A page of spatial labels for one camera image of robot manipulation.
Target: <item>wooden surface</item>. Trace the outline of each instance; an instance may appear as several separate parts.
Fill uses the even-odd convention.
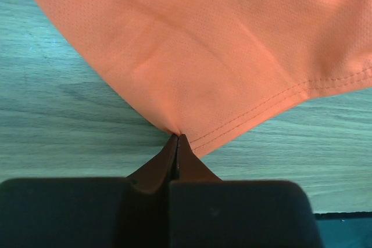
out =
[[[0,181],[128,175],[167,139],[33,0],[0,0]],[[372,90],[308,101],[203,161],[223,179],[293,180],[316,212],[372,211]]]

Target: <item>stitching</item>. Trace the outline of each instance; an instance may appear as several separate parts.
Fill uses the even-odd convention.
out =
[[[367,69],[365,69],[365,70],[363,70],[363,71],[361,71],[361,72],[358,72],[358,73],[356,73],[356,74],[353,74],[353,75],[351,75],[351,76],[349,76],[349,77],[338,78],[338,79],[334,79],[334,80],[344,80],[344,79],[346,79],[346,78],[351,78],[351,77],[356,76],[356,75],[358,75],[358,74],[360,74],[360,73],[366,72],[367,70],[370,70],[370,69],[372,69],[372,67],[367,68]],[[364,80],[368,80],[369,78],[371,78],[371,77],[368,76],[368,77],[366,77],[366,78],[362,78],[362,79],[357,80],[357,81],[349,82],[349,83],[347,83],[347,84],[337,85],[337,86],[335,86],[335,87],[315,87],[315,88],[306,88],[306,89],[303,89],[303,90],[301,90],[301,91],[299,91],[299,92],[296,92],[296,93],[294,93],[294,94],[292,94],[292,95],[290,95],[290,96],[284,98],[283,100],[281,100],[281,101],[277,102],[276,104],[274,104],[274,106],[277,105],[277,104],[280,104],[281,102],[284,102],[284,101],[287,100],[288,98],[291,98],[292,96],[297,95],[297,94],[300,94],[300,93],[302,93],[302,92],[304,92],[304,91],[311,91],[311,90],[314,90],[314,89],[330,89],[330,88],[344,87],[344,86],[347,86],[347,85],[350,85],[350,84],[354,84],[354,83],[357,83],[357,82],[361,82],[361,81],[364,81]],[[302,85],[302,84],[305,84],[305,83],[307,83],[307,82],[314,82],[314,81],[329,81],[329,80],[332,80],[332,79],[328,79],[328,80],[309,80],[309,81],[306,81],[306,82],[302,82],[302,83],[300,83],[300,84],[298,84],[298,85],[295,85],[295,86],[293,86],[293,87],[297,87],[297,86]],[[244,114],[242,114],[242,115],[236,117],[235,119],[233,119],[233,120],[231,120],[231,121],[229,121],[229,122],[223,124],[223,125],[220,126],[219,128],[217,128],[217,129],[213,130],[212,132],[209,132],[208,134],[206,134],[206,135],[204,135],[204,136],[202,136],[202,137],[200,137],[200,138],[198,138],[198,139],[192,141],[191,143],[196,142],[196,141],[198,141],[198,140],[200,140],[200,139],[202,139],[202,138],[204,138],[204,137],[210,135],[211,133],[213,133],[213,132],[215,132],[215,131],[217,131],[217,130],[223,128],[223,127],[226,126],[227,124],[233,122],[233,121],[236,120],[236,119],[239,119],[239,118],[243,117],[244,115],[246,115],[246,114],[250,113],[251,111],[257,109],[258,107],[260,107],[261,105],[265,104],[265,103],[268,102],[269,100],[275,98],[276,96],[278,96],[278,95],[280,95],[280,94],[283,94],[284,92],[290,90],[290,89],[293,88],[293,87],[290,87],[290,88],[288,88],[288,89],[286,89],[286,90],[280,92],[279,94],[274,95],[273,97],[271,97],[270,99],[268,99],[268,100],[266,100],[265,102],[261,103],[260,105],[254,107],[254,108],[251,109],[250,111],[248,111],[248,112],[246,112],[246,113],[244,113]],[[207,145],[207,144],[209,144],[209,143],[215,141],[215,140],[218,139],[219,137],[221,137],[221,136],[223,136],[223,135],[225,135],[225,134],[231,132],[232,130],[238,128],[239,126],[241,126],[241,125],[247,123],[248,121],[250,121],[250,120],[256,118],[257,116],[261,115],[261,114],[264,113],[266,110],[264,110],[264,111],[262,111],[261,113],[259,113],[259,114],[255,115],[255,116],[253,116],[252,118],[250,118],[250,119],[244,121],[243,123],[240,123],[239,125],[235,126],[234,128],[228,130],[227,132],[222,133],[221,135],[215,137],[215,138],[212,139],[211,141],[206,142],[206,143],[204,143],[203,145],[198,146],[198,147],[195,148],[194,150],[199,149],[199,148],[201,148],[201,147],[203,147],[203,146],[205,146],[205,145]]]
[[[222,126],[219,126],[218,128],[216,128],[215,130],[209,132],[208,134],[205,134],[204,136],[201,136],[200,138],[194,139],[194,140],[191,141],[190,143],[193,143],[193,142],[196,142],[196,141],[198,141],[198,140],[200,140],[200,139],[202,139],[202,138],[205,138],[206,136],[208,136],[208,135],[210,135],[210,134],[216,132],[217,130],[223,128],[224,126],[226,126],[227,124],[229,124],[229,123],[235,121],[236,119],[238,119],[238,118],[240,118],[240,117],[243,117],[244,115],[246,115],[246,114],[250,113],[251,111],[257,109],[258,107],[261,107],[262,105],[264,105],[264,104],[267,103],[268,101],[274,99],[274,98],[277,97],[278,95],[283,94],[284,92],[287,92],[287,91],[291,90],[292,88],[298,87],[298,86],[303,85],[303,84],[306,84],[306,83],[308,83],[308,82],[318,82],[318,81],[339,81],[339,80],[345,80],[345,79],[347,79],[347,78],[351,78],[351,77],[354,77],[354,76],[356,76],[356,75],[359,75],[359,74],[361,74],[361,73],[363,73],[363,72],[366,72],[366,71],[368,71],[368,70],[370,70],[370,69],[372,69],[372,67],[366,68],[366,69],[364,69],[364,70],[361,71],[361,72],[358,72],[358,73],[352,74],[351,76],[344,77],[344,78],[329,78],[329,79],[320,79],[320,80],[308,80],[308,81],[304,81],[304,82],[301,82],[301,83],[299,83],[299,84],[293,85],[292,87],[289,87],[289,88],[283,90],[282,92],[279,92],[278,94],[275,94],[274,96],[268,98],[268,100],[266,100],[266,101],[264,101],[263,103],[257,105],[256,107],[254,107],[253,109],[249,110],[248,112],[245,112],[244,114],[242,114],[242,115],[240,115],[240,116],[238,116],[238,117],[236,117],[236,118],[230,120],[229,122],[223,124]]]

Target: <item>wood grain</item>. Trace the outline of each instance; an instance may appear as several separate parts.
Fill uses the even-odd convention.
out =
[[[0,181],[127,175],[167,139],[33,0],[0,0]],[[308,101],[203,161],[223,179],[293,180],[316,212],[372,211],[372,90]]]

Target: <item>orange fabric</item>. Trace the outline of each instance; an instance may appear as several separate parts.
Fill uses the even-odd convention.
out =
[[[135,110],[199,157],[372,86],[372,0],[36,0]]]

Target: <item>garment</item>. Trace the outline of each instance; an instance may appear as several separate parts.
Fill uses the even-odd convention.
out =
[[[35,0],[96,72],[202,157],[372,86],[372,0]]]

